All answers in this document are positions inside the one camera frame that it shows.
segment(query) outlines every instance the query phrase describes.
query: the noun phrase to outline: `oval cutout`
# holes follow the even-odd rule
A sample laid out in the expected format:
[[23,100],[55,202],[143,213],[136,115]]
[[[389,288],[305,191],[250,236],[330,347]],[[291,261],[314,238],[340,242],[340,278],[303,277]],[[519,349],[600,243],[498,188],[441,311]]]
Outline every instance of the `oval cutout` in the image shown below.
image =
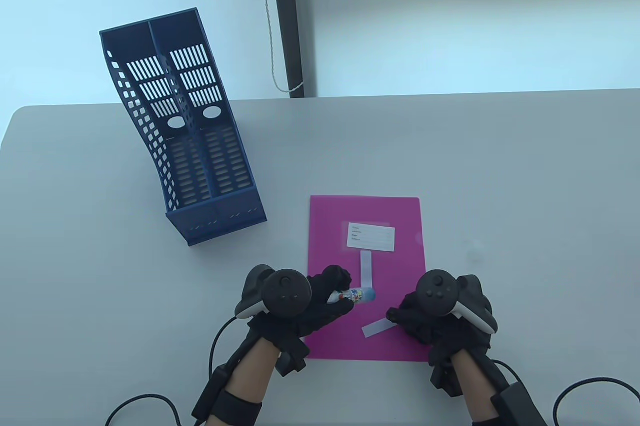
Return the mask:
[[169,118],[169,121],[167,121],[167,125],[171,128],[182,128],[185,126],[185,119],[182,118],[182,116],[172,116]]
[[204,111],[202,111],[205,118],[216,118],[217,116],[220,116],[220,113],[222,113],[222,110],[217,106],[208,106]]

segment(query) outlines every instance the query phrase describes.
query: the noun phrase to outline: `blue plastic desk organizer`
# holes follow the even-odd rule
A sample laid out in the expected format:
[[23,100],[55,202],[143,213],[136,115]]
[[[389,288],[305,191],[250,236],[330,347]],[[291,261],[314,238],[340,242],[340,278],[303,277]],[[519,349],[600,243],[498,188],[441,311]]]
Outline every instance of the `blue plastic desk organizer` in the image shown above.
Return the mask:
[[105,29],[104,58],[189,245],[266,221],[197,8]]

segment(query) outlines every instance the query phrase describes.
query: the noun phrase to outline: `glove finger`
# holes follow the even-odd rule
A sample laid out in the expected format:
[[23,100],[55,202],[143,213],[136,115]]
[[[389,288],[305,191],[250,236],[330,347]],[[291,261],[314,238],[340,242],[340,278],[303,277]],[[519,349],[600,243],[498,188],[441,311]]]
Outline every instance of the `glove finger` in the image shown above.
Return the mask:
[[432,323],[430,317],[415,309],[403,310],[400,308],[389,308],[386,312],[386,318],[392,323],[400,324],[401,326],[410,324],[415,326],[422,324],[429,326]]
[[418,295],[416,294],[415,291],[407,294],[402,300],[402,303],[400,303],[400,309],[402,310],[408,310],[408,309],[418,308],[418,307],[419,307]]
[[332,292],[349,289],[352,282],[349,271],[336,264],[327,266],[320,275],[308,276],[308,279],[311,284],[311,302],[320,305],[327,302]]
[[354,302],[352,300],[347,300],[346,298],[342,298],[342,300],[332,303],[331,305],[327,305],[324,309],[325,314],[327,316],[332,316],[334,318],[339,318],[340,316],[344,316],[349,313],[352,309],[354,309]]
[[327,266],[322,275],[326,278],[326,282],[332,288],[331,291],[345,291],[352,284],[352,276],[345,268],[341,268],[337,264]]

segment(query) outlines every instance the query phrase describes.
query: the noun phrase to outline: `forearm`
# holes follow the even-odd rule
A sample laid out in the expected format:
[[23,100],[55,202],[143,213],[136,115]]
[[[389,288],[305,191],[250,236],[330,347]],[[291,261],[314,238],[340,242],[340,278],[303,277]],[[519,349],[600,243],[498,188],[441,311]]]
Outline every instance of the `forearm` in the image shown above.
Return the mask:
[[496,394],[489,380],[484,376],[469,353],[462,350],[451,356],[455,375],[460,383],[466,408],[474,422],[487,421],[498,417],[498,412],[491,403]]
[[[240,361],[224,389],[249,403],[262,403],[279,355],[280,351],[273,344],[260,338]],[[215,416],[206,421],[206,426],[224,424]]]

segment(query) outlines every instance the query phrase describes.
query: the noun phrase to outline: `black glove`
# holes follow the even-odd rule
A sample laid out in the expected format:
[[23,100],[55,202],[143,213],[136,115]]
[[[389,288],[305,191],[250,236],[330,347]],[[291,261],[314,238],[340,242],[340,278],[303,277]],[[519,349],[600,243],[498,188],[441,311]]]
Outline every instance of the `black glove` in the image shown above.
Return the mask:
[[[464,278],[457,279],[461,288],[466,287]],[[486,308],[491,312],[491,303],[486,296],[482,296]],[[456,318],[448,314],[446,316],[431,316],[423,312],[419,305],[416,293],[409,293],[404,297],[399,308],[389,308],[386,318],[414,337],[420,343],[432,346],[429,353],[429,364],[445,365],[450,362],[451,356],[466,349],[476,350],[486,355],[490,348],[491,335],[483,333],[464,318]]]
[[279,318],[260,313],[249,321],[249,328],[281,348],[281,342],[292,334],[298,338],[308,336],[354,309],[351,300],[340,300],[327,305],[333,291],[350,288],[352,277],[340,266],[327,266],[320,275],[307,276],[311,284],[311,302],[306,310],[293,318]]

